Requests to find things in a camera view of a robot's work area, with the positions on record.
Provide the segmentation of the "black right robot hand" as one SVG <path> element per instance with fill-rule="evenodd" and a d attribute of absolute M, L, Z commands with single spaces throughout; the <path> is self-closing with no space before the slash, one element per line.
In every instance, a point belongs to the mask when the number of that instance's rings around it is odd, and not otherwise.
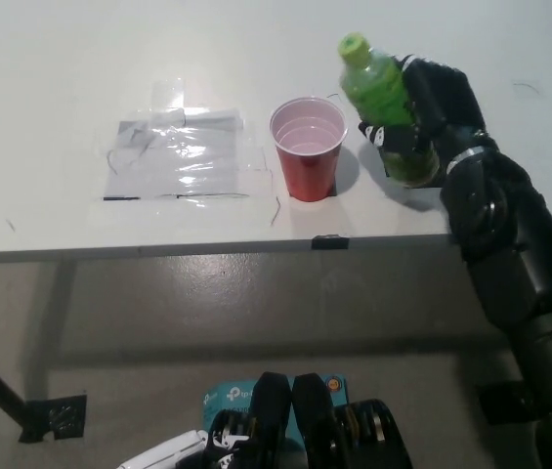
<path fill-rule="evenodd" d="M 407 91 L 407 124 L 372 125 L 359 130 L 381 156 L 391 153 L 415 161 L 433 149 L 449 162 L 467 149 L 498 149 L 489 135 L 467 75 L 447 64 L 408 55 L 395 59 Z"/>

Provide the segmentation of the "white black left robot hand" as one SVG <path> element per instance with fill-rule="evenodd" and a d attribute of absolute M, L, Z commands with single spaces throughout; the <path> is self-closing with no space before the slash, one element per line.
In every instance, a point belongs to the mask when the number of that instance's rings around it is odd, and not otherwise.
<path fill-rule="evenodd" d="M 133 456 L 118 468 L 228 468 L 239 452 L 255 447 L 248 436 L 191 430 Z"/>

